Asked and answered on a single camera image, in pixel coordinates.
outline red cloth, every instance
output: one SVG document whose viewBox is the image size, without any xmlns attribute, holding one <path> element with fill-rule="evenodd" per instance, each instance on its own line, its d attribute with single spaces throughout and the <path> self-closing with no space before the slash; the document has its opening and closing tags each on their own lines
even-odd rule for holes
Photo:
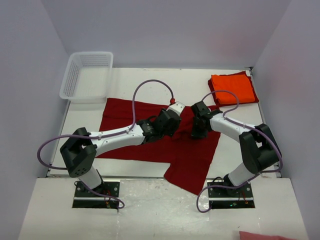
<svg viewBox="0 0 320 240">
<path fill-rule="evenodd" d="M 240 231 L 240 240 L 294 240 L 283 236 L 267 236 L 246 231 Z"/>
<path fill-rule="evenodd" d="M 158 115 L 165 105 L 135 102 L 136 119 L 147 119 Z M 194 114 L 186 106 L 180 116 L 182 121 L 173 137 L 138 145 L 126 146 L 98 156 L 104 159 L 140 160 L 156 163 L 170 163 L 164 174 L 168 182 L 193 194 L 199 194 L 218 145 L 220 133 L 212 131 L 204 139 L 192 139 L 191 130 Z M 102 117 L 100 131 L 122 128 L 132 123 L 132 102 L 108 98 Z"/>
<path fill-rule="evenodd" d="M 238 72 L 238 73 L 234 73 L 234 74 L 220 75 L 220 76 L 233 76 L 233 75 L 243 75 L 243 74 L 245 75 L 246 72 L 245 72 L 245 71 L 242 71 L 242 72 Z M 251 103 L 258 103 L 258 102 L 259 102 L 259 99 L 258 99 L 258 97 L 257 97 L 257 94 L 256 94 L 256 92 L 255 92 L 254 86 L 253 86 L 253 84 L 252 84 L 251 77 L 248 76 L 248 78 L 249 78 L 249 81 L 250 81 L 250 84 L 251 84 L 251 87 L 252 87 L 252 90 L 253 90 L 253 95 L 254 95 L 254 101 L 251 102 Z M 211 78 L 208 80 L 208 86 L 209 86 L 211 92 L 213 92 L 213 91 L 215 90 L 214 85 L 212 84 Z M 213 93 L 212 96 L 213 96 L 213 100 L 214 100 L 214 102 L 215 102 L 215 105 L 218 106 L 218 107 L 225 107 L 225 106 L 235 105 L 235 104 L 221 104 L 221 103 L 219 102 L 219 100 L 217 99 L 215 93 Z"/>
</svg>

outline folded orange towel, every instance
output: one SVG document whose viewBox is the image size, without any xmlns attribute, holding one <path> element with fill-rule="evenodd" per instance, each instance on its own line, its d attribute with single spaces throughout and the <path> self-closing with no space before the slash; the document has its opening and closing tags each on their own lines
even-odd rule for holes
<svg viewBox="0 0 320 240">
<path fill-rule="evenodd" d="M 256 100 L 254 90 L 246 74 L 212 75 L 214 90 L 228 90 L 239 98 L 240 103 L 252 103 Z M 222 105 L 236 104 L 237 101 L 229 93 L 217 92 L 216 98 Z"/>
</svg>

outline table surface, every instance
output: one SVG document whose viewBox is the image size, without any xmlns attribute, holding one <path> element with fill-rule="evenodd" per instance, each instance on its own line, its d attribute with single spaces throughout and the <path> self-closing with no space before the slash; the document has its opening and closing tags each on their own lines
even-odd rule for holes
<svg viewBox="0 0 320 240">
<path fill-rule="evenodd" d="M 72 208 L 74 179 L 38 178 L 19 240 L 239 240 L 239 231 L 307 240 L 288 178 L 257 178 L 255 208 L 199 213 L 196 196 L 162 179 L 121 180 L 126 207 Z M 207 192 L 201 197 L 208 206 Z"/>
<path fill-rule="evenodd" d="M 177 101 L 184 103 L 186 106 L 191 106 L 210 92 L 208 79 L 210 79 L 211 75 L 228 75 L 238 72 L 240 70 L 113 68 L 111 79 L 108 82 L 107 96 L 131 100 L 134 90 L 141 82 L 148 79 L 158 79 L 172 88 Z M 163 105 L 167 105 L 170 98 L 168 89 L 157 82 L 150 82 L 142 86 L 136 96 L 137 101 Z M 208 106 L 215 105 L 212 96 L 208 96 L 204 102 Z M 86 127 L 90 132 L 99 131 L 105 106 L 105 102 L 94 104 L 70 103 L 61 134 L 72 134 L 77 128 L 81 127 Z M 221 107 L 221 110 L 226 111 L 230 108 Z M 248 124 L 259 125 L 263 122 L 257 103 L 240 105 L 237 110 L 230 112 L 228 115 Z M 59 152 L 65 141 L 65 138 L 60 139 L 57 144 L 53 158 L 54 166 L 65 166 Z M 240 145 L 222 134 L 207 178 L 224 176 L 234 170 L 241 162 Z M 170 163 L 96 158 L 93 165 L 104 177 L 162 178 Z M 52 169 L 49 174 L 51 176 L 67 176 L 68 172 L 66 170 Z M 269 173 L 268 175 L 276 177 L 274 173 Z"/>
</svg>

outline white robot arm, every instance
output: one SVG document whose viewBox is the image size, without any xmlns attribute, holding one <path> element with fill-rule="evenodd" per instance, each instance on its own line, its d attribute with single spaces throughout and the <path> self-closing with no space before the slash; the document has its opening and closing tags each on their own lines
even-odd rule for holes
<svg viewBox="0 0 320 240">
<path fill-rule="evenodd" d="M 110 137 L 102 137 L 128 130 L 130 126 L 103 132 L 88 132 L 85 127 L 79 128 L 74 135 L 99 137 L 98 139 L 69 138 L 60 148 L 62 158 L 70 177 L 79 178 L 90 189 L 102 184 L 101 176 L 93 167 L 95 157 L 126 146 L 137 146 L 153 143 L 164 136 L 172 136 L 181 122 L 180 114 L 185 105 L 175 102 L 151 121 L 138 121 L 130 131 Z"/>
<path fill-rule="evenodd" d="M 226 186 L 239 186 L 279 161 L 276 151 L 264 137 L 245 128 L 245 126 L 241 127 L 226 120 L 222 111 L 211 111 L 203 101 L 195 103 L 191 109 L 194 113 L 192 137 L 205 138 L 208 132 L 216 131 L 227 135 L 240 144 L 242 163 L 223 178 Z M 278 148 L 274 136 L 266 124 L 258 126 L 246 124 L 246 126 L 263 132 Z"/>
</svg>

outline white plastic basket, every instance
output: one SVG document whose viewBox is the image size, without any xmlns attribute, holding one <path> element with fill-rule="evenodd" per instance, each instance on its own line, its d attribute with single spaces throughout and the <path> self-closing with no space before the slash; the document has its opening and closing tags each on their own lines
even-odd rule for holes
<svg viewBox="0 0 320 240">
<path fill-rule="evenodd" d="M 114 55 L 107 51 L 73 53 L 60 88 L 60 97 L 73 103 L 101 103 L 107 97 Z"/>
</svg>

